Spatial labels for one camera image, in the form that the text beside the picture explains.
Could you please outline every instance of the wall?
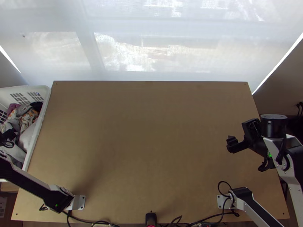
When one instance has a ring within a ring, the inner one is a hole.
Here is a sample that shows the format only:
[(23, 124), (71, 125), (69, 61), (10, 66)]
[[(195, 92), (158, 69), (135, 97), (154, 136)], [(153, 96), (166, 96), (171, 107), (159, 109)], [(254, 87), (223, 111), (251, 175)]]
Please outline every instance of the wall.
[(18, 70), (0, 52), (0, 88), (28, 85)]
[(254, 93), (259, 114), (296, 115), (303, 101), (303, 40)]

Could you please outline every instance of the wooden table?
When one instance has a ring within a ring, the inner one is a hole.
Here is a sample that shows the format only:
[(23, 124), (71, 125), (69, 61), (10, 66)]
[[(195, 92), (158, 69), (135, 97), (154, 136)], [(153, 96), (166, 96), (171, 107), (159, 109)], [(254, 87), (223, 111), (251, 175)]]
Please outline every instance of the wooden table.
[[(159, 223), (194, 222), (221, 212), (220, 180), (288, 218), (276, 170), (259, 172), (263, 158), (251, 150), (226, 149), (227, 136), (241, 140), (241, 123), (257, 117), (245, 82), (57, 81), (28, 172), (86, 195), (85, 209), (73, 212), (82, 219), (144, 223), (152, 210)], [(38, 211), (42, 203), (20, 190), (12, 218), (66, 221)]]

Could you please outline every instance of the clothes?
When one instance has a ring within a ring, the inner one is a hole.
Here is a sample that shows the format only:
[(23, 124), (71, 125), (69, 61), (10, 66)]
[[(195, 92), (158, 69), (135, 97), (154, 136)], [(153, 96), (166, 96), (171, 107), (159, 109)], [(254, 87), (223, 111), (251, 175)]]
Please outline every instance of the clothes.
[(37, 118), (39, 117), (39, 112), (35, 111), (34, 108), (31, 108), (26, 114), (24, 114), (21, 118), (20, 126), (20, 134), (24, 133), (24, 131), (33, 124)]
[[(36, 109), (40, 109), (41, 104), (33, 104)], [(38, 118), (39, 112), (36, 111), (31, 105), (22, 105), (16, 107), (8, 115), (7, 120), (1, 125), (0, 133), (2, 135), (7, 135), (9, 131), (16, 134), (15, 139), (11, 140), (14, 143), (12, 148), (7, 146), (0, 146), (0, 150), (9, 154), (12, 157), (14, 165), (20, 166), (22, 168), (22, 163), (25, 160), (26, 151), (23, 151), (17, 145), (19, 144), (20, 135), (22, 135), (27, 128), (29, 128)]]
[(16, 141), (18, 142), (20, 136), (20, 119), (27, 113), (32, 107), (30, 105), (22, 105), (14, 109), (10, 115), (8, 115), (7, 120), (1, 125), (1, 133), (6, 132), (9, 129), (15, 129), (17, 131)]
[(30, 105), (34, 108), (35, 111), (41, 112), (43, 102), (34, 102), (31, 103)]
[(27, 130), (25, 130), (25, 132), (20, 135), (18, 147), (20, 147), (25, 152), (27, 152), (30, 148), (30, 143), (34, 135), (36, 124), (37, 121), (35, 121), (30, 127), (27, 128)]
[(17, 103), (11, 103), (11, 104), (9, 104), (9, 107), (8, 107), (8, 109), (7, 109), (7, 115), (10, 115), (11, 114), (11, 112), (14, 110), (14, 109), (16, 109), (17, 107), (19, 107), (20, 106), (20, 104), (17, 104)]

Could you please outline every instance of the cable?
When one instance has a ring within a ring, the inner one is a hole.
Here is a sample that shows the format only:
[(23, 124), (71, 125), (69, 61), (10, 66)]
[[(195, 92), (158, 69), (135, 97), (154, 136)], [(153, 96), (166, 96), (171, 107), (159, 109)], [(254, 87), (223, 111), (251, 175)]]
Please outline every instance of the cable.
[(227, 184), (227, 185), (230, 187), (230, 190), (231, 190), (230, 184), (227, 183), (226, 181), (223, 181), (223, 180), (222, 180), (222, 181), (220, 181), (220, 182), (218, 183), (218, 191), (219, 191), (219, 193), (220, 193), (222, 196), (224, 196), (224, 197), (229, 197), (229, 198), (230, 198), (230, 196), (227, 196), (227, 195), (223, 194), (223, 193), (220, 191), (220, 185), (221, 185), (222, 183)]
[(0, 142), (0, 146), (4, 146), (5, 148), (13, 148), (14, 147), (14, 143), (8, 140), (2, 140)]
[(171, 223), (168, 225), (168, 227), (171, 227), (172, 224), (174, 224), (174, 225), (177, 226), (177, 224), (181, 221), (181, 219), (182, 219), (182, 215), (176, 217), (175, 219), (173, 219), (173, 220), (171, 221)]
[(279, 149), (279, 153), (276, 157), (276, 161), (279, 165), (282, 165), (282, 160), (283, 160), (283, 157), (284, 157), (284, 154), (285, 154), (285, 149), (286, 149), (286, 134), (283, 137), (283, 141), (282, 141), (281, 147)]
[[(229, 200), (229, 199), (233, 199), (233, 203), (234, 203), (234, 197), (232, 196), (232, 198), (231, 198), (230, 196), (227, 196), (227, 195), (223, 194), (223, 193), (220, 191), (220, 185), (221, 185), (222, 183), (227, 184), (227, 185), (230, 187), (230, 190), (232, 190), (232, 187), (231, 187), (230, 184), (227, 183), (226, 181), (223, 181), (223, 180), (222, 180), (222, 181), (220, 181), (220, 182), (218, 183), (218, 191), (219, 191), (219, 193), (220, 193), (222, 196), (226, 197), (226, 199), (225, 199), (225, 201), (224, 201), (224, 203), (223, 203), (222, 213), (216, 214), (216, 215), (212, 215), (212, 216), (209, 216), (209, 217), (204, 218), (204, 219), (202, 219), (202, 220), (199, 220), (199, 221), (190, 223), (190, 224), (188, 224), (186, 227), (191, 227), (191, 226), (193, 226), (193, 225), (195, 225), (195, 224), (199, 224), (199, 223), (205, 223), (205, 224), (216, 225), (216, 224), (219, 224), (219, 223), (222, 221), (224, 215), (231, 215), (231, 214), (233, 214), (233, 215), (236, 216), (236, 217), (239, 217), (239, 216), (240, 216), (240, 214), (238, 214), (238, 213), (235, 212), (234, 210), (231, 210), (231, 212), (228, 212), (228, 213), (224, 213), (224, 207), (225, 207), (226, 201)], [(205, 222), (206, 220), (211, 219), (211, 218), (214, 218), (214, 217), (217, 217), (217, 216), (221, 216), (221, 218), (220, 218), (219, 221), (217, 221), (217, 222)]]
[(95, 222), (93, 222), (93, 221), (86, 221), (86, 220), (79, 219), (79, 218), (74, 217), (74, 216), (71, 215), (71, 213), (72, 213), (71, 210), (69, 210), (68, 213), (66, 213), (65, 211), (62, 211), (62, 213), (64, 213), (64, 214), (67, 215), (67, 225), (68, 225), (69, 227), (70, 227), (70, 224), (69, 224), (69, 221), (68, 221), (69, 218), (75, 219), (75, 220), (80, 221), (80, 222), (83, 222), (83, 223), (93, 224), (92, 226), (94, 226), (95, 224), (103, 224), (103, 225), (112, 225), (112, 226), (115, 226), (115, 227), (119, 227), (118, 225), (116, 225), (116, 224), (111, 224), (111, 223), (109, 223), (108, 221), (100, 220), (100, 221), (95, 221)]
[[(48, 208), (45, 207), (44, 204), (42, 204), (42, 206), (39, 208), (39, 211), (46, 211), (46, 210), (48, 210)], [(75, 220), (83, 222), (83, 223), (92, 224), (92, 227), (94, 227), (94, 225), (96, 225), (96, 224), (103, 224), (103, 225), (110, 225), (110, 226), (113, 226), (113, 227), (120, 227), (119, 225), (112, 224), (108, 221), (103, 221), (103, 220), (94, 222), (94, 221), (86, 221), (86, 220), (79, 219), (77, 217), (72, 216), (72, 211), (71, 210), (69, 210), (68, 213), (65, 212), (65, 211), (62, 211), (62, 213), (66, 214), (66, 216), (67, 216), (66, 222), (67, 222), (68, 227), (71, 227), (70, 223), (69, 223), (69, 218), (75, 219)]]
[(299, 102), (299, 105), (301, 106), (301, 114), (300, 114), (300, 116), (302, 116), (302, 112), (303, 112), (303, 102)]
[(42, 204), (42, 206), (39, 208), (39, 211), (46, 211), (48, 210), (47, 207), (44, 207), (44, 204)]
[(298, 117), (300, 113), (300, 104), (297, 104), (296, 107), (298, 107), (298, 113), (297, 113), (297, 117)]

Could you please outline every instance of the white plastic basket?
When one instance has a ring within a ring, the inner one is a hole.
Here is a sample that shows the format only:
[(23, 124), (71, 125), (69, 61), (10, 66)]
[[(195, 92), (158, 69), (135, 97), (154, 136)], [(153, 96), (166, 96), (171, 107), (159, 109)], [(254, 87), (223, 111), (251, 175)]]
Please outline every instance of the white plastic basket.
[(40, 133), (48, 101), (50, 98), (51, 89), (47, 86), (16, 86), (0, 88), (0, 124), (3, 124), (7, 119), (7, 108), (11, 103), (19, 103), (20, 105), (31, 104), (33, 102), (43, 102), (41, 112), (36, 120), (36, 127), (32, 135), (25, 161), (22, 169), (27, 172), (33, 154), (37, 138)]

